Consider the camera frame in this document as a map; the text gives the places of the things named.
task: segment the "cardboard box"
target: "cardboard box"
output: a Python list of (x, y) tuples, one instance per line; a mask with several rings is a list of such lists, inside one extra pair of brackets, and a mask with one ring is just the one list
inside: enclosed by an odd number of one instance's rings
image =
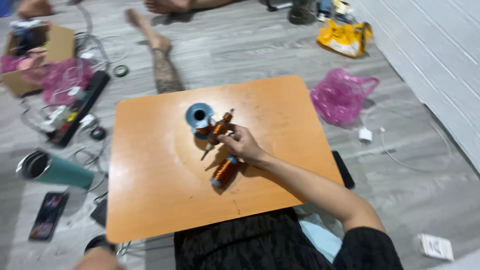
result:
[[(35, 42), (47, 42), (46, 61), (59, 62), (75, 55), (75, 32), (73, 30), (56, 25), (45, 25), (35, 27), (32, 32)], [(12, 54), (11, 49), (16, 46), (16, 41), (16, 37), (10, 33), (5, 45), (4, 55)], [(20, 71), (3, 74), (3, 83), (16, 96), (41, 89), (38, 85), (24, 81)]]

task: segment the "wooden tabletop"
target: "wooden tabletop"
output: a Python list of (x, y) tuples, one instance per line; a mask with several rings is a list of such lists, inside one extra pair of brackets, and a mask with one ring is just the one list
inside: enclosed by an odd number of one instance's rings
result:
[(222, 145), (200, 161), (206, 141), (185, 121), (194, 103), (246, 126), (260, 147), (342, 184), (308, 91), (298, 76), (132, 98), (117, 106), (108, 181), (107, 237), (148, 238), (295, 206), (303, 199), (269, 173), (248, 166), (224, 190), (210, 183), (228, 155)]

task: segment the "wood-grain vinyl floor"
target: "wood-grain vinyl floor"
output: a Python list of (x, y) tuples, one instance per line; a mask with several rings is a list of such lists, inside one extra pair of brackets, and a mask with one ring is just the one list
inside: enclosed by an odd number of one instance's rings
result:
[[(48, 17), (49, 20), (77, 32), (85, 30), (84, 18), (75, 7), (66, 6), (64, 1), (53, 4), (57, 14)], [(94, 107), (101, 124), (111, 132), (119, 101), (156, 93), (148, 47), (143, 45), (142, 36), (125, 23), (122, 12), (127, 7), (143, 12), (146, 9), (137, 0), (85, 0), (83, 5), (92, 15), (95, 35), (122, 36), (129, 49), (128, 57), (114, 66), (126, 64), (130, 74), (113, 78)], [(354, 74), (381, 80), (370, 95), (373, 103), (414, 119), (432, 121), (377, 48), (371, 48), (369, 55), (359, 60), (338, 56), (315, 43), (320, 23), (295, 26), (286, 17), (287, 11), (267, 12), (258, 1), (245, 0), (194, 13), (183, 22), (165, 25), (162, 17), (156, 17), (154, 22), (155, 29), (172, 40), (171, 59), (187, 89), (287, 74), (301, 76), (307, 87), (312, 88), (330, 69), (346, 66)], [(0, 19), (2, 44), (9, 31), (8, 22), (13, 18)], [(34, 108), (42, 107), (40, 96), (27, 99)], [(107, 183), (87, 195), (69, 189), (72, 197), (52, 241), (28, 242), (28, 233), (45, 193), (63, 191), (65, 187), (27, 183), (15, 177), (21, 158), (38, 146), (51, 148), (20, 122), (23, 109), (18, 104), (18, 99), (0, 87), (0, 269), (69, 269), (82, 255), (86, 243), (103, 232), (89, 214), (95, 207), (93, 199), (106, 191)], [(412, 240), (417, 233), (450, 239), (457, 258), (480, 247), (480, 182), (450, 141), (451, 158), (431, 127), (404, 115), (377, 106), (368, 118), (367, 126), (374, 132), (374, 141), (367, 146), (357, 140), (356, 130), (341, 129), (323, 121), (322, 125), (331, 148), (340, 152), (355, 179), (355, 192), (378, 211), (404, 267), (424, 269), (442, 262), (420, 255)], [(413, 171), (390, 159), (380, 143), (380, 127), (386, 129), (387, 148), (394, 151), (396, 158), (433, 172)], [(64, 150), (52, 151), (66, 155), (79, 145), (89, 146), (93, 151), (100, 149), (99, 143), (84, 136)], [(109, 153), (108, 147), (102, 158), (104, 168), (108, 167)], [(324, 220), (334, 232), (342, 234), (332, 218), (324, 216)], [(149, 250), (140, 251), (140, 247)], [(131, 251), (121, 258), (129, 269), (174, 269), (171, 235), (134, 242)]]

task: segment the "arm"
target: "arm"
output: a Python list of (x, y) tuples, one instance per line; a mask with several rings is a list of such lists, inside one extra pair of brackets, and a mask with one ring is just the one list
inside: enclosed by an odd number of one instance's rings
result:
[(345, 232), (357, 227), (370, 227), (385, 232), (382, 222), (367, 201), (326, 177), (267, 154), (258, 146), (247, 128), (235, 125), (232, 129), (238, 141), (228, 136), (218, 137), (230, 153), (271, 172), (308, 201), (338, 219)]

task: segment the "tattooed leg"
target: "tattooed leg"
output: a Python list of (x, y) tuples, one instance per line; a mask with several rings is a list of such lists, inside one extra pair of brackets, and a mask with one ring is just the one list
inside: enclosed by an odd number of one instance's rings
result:
[(152, 48), (156, 90), (159, 94), (183, 91), (177, 71), (160, 48)]
[(134, 9), (125, 11), (127, 20), (138, 27), (152, 47), (153, 69), (157, 92), (159, 94), (183, 91), (183, 85), (177, 71), (168, 59), (171, 43), (167, 37), (155, 32), (150, 20)]

